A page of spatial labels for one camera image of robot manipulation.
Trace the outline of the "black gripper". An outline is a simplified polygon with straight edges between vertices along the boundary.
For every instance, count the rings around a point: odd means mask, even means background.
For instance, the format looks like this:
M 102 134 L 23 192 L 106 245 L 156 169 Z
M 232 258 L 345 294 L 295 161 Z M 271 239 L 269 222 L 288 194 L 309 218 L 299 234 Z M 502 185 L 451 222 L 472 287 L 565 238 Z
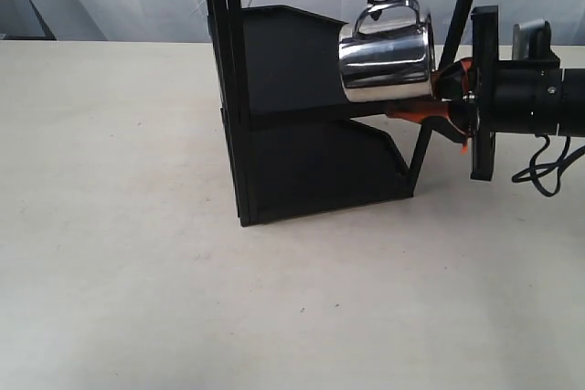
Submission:
M 428 126 L 468 151 L 473 128 L 471 178 L 489 181 L 495 168 L 495 135 L 547 134 L 558 131 L 560 58 L 502 60 L 499 15 L 495 5 L 472 11 L 473 57 L 461 58 L 432 73 L 435 99 L 463 99 L 473 92 L 473 124 L 466 104 L 438 100 L 392 101 L 390 119 Z

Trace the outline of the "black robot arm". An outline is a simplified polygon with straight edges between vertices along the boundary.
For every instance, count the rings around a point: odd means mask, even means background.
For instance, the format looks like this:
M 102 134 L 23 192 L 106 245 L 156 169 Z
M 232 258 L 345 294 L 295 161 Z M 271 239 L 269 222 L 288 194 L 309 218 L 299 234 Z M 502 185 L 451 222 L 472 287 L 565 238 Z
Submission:
M 545 20 L 515 27 L 510 60 L 499 57 L 497 6 L 476 7 L 472 23 L 472 55 L 434 74 L 432 97 L 397 101 L 387 114 L 471 145 L 471 177 L 489 181 L 499 132 L 583 136 L 584 71 L 561 67 Z

